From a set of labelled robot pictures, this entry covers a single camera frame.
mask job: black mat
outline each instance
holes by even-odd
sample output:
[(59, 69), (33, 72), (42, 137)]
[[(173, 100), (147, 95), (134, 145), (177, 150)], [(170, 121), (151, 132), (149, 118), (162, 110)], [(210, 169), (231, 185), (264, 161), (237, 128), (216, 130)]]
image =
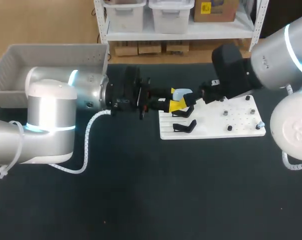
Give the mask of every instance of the black mat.
[[(125, 65), (110, 65), (116, 81)], [(159, 87), (196, 88), (216, 79), (210, 64), (141, 65)], [(103, 116), (81, 175), (48, 165), (15, 166), (0, 180), (0, 239), (302, 240), (302, 171), (291, 172), (270, 136), (285, 90), (254, 94), (264, 137), (161, 140), (158, 114)], [(91, 113), (78, 112), (76, 147), (64, 165), (79, 169)], [(26, 111), (0, 109), (26, 122)]]

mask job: wooden floor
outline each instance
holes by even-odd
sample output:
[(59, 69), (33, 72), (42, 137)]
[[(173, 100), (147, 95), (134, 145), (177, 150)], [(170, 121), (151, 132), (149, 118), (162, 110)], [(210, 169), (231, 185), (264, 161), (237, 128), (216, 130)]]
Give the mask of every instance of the wooden floor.
[[(0, 0), (0, 58), (9, 45), (17, 43), (96, 43), (98, 27), (96, 17), (91, 16), (93, 8), (93, 0)], [(207, 63), (212, 50), (224, 42), (193, 41), (188, 56), (112, 54), (110, 63)], [(242, 53), (249, 56), (245, 49)]]

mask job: white storage box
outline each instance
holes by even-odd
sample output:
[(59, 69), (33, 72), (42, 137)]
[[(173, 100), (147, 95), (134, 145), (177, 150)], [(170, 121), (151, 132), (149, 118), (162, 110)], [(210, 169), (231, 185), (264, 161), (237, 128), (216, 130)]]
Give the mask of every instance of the white storage box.
[(153, 9), (155, 32), (183, 34), (187, 32), (194, 0), (150, 0), (149, 7)]
[(107, 16), (114, 32), (140, 33), (143, 30), (143, 12), (146, 0), (140, 0), (136, 4), (107, 4)]

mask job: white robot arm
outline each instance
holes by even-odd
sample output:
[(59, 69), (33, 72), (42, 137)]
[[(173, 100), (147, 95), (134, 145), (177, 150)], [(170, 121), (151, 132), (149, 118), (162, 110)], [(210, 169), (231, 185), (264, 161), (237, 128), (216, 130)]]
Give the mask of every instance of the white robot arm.
[[(206, 103), (254, 89), (278, 90), (302, 83), (302, 17), (261, 40), (249, 59), (243, 59), (234, 45), (224, 45), (213, 51), (212, 61), (220, 84), (201, 86)], [(278, 146), (302, 160), (302, 87), (276, 106), (270, 128)]]
[[(258, 44), (251, 63), (257, 78), (268, 89), (302, 83), (302, 17)], [(302, 87), (276, 106), (270, 128), (278, 146), (302, 160)]]

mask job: shelf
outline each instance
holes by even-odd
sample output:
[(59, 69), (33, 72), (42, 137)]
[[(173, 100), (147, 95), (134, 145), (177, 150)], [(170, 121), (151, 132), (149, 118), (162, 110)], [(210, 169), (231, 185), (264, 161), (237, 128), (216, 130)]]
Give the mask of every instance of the shelf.
[(190, 16), (188, 32), (183, 34), (162, 34), (154, 30), (152, 10), (144, 10), (143, 32), (113, 32), (109, 25), (106, 39), (108, 41), (155, 41), (155, 40), (199, 40), (199, 39), (245, 39), (253, 35), (254, 25), (247, 16), (242, 4), (236, 13), (234, 22), (203, 22), (197, 23)]

